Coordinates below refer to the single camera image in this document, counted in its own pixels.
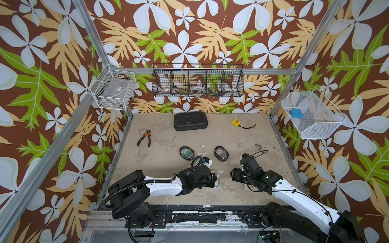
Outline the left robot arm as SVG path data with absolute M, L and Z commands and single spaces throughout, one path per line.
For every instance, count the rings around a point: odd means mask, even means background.
M 108 196 L 101 207 L 111 210 L 112 217 L 119 219 L 132 215 L 149 197 L 181 196 L 196 189 L 218 186 L 218 173 L 212 172 L 206 165 L 185 169 L 172 178 L 149 177 L 137 170 L 108 188 Z

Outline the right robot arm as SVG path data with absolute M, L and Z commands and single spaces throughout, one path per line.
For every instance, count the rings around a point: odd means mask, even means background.
M 264 171 L 256 157 L 243 154 L 240 168 L 234 168 L 233 181 L 255 187 L 287 203 L 297 213 L 275 202 L 268 203 L 260 214 L 265 227 L 288 228 L 315 243 L 364 243 L 366 238 L 355 215 L 339 212 L 295 188 L 278 173 Z

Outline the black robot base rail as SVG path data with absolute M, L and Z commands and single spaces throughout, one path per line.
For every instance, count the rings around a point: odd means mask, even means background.
M 261 213 L 265 206 L 211 205 L 151 205 L 137 209 L 127 217 L 127 228 L 165 229 L 168 224 L 189 223 L 221 225 L 225 222 L 242 223 L 248 228 L 262 228 Z

